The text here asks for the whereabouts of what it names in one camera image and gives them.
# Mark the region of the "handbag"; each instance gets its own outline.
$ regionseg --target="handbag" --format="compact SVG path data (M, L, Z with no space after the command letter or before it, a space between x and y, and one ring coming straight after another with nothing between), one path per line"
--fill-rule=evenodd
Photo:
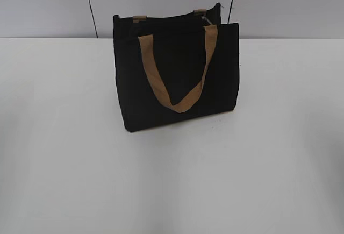
M239 25L221 24L220 12L217 3L168 18L113 17L116 86L129 132L235 108Z

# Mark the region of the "white tabletop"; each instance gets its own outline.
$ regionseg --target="white tabletop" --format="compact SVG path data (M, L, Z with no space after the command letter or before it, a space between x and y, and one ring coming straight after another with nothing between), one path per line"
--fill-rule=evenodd
M0 233L344 233L344 39L242 39L233 112L123 127L111 39L0 40Z

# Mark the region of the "gray wall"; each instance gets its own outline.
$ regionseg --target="gray wall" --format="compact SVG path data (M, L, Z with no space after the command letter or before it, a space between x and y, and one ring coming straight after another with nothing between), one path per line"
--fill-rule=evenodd
M101 38L112 35L112 15L171 16L230 0L91 0ZM344 38L344 0L234 0L242 37ZM0 37L94 38L88 0L0 0Z
M88 0L0 0L0 37L94 38Z

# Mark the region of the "tan strap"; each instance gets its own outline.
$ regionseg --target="tan strap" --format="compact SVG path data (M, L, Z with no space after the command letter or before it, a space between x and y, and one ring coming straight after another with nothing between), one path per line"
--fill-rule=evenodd
M217 25L205 26L205 54L206 62L201 81L177 104L172 105L165 84L163 83L159 71L156 67L153 54L153 35L138 37L141 47L142 63L157 100L165 107L170 108L178 113L189 110L200 98L205 81L205 75L208 65L213 56L218 29Z
M138 23L141 20L147 20L147 16L146 15L133 16L133 23Z
M206 9L197 9L193 11L193 15L197 16L197 15L202 15L202 16L206 16Z

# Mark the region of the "tote bag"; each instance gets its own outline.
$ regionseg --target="tote bag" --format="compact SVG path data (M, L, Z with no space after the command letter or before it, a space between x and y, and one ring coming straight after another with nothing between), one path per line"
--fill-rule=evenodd
M116 86L129 132L235 108L239 25L221 24L220 12L217 3L168 18L114 16Z

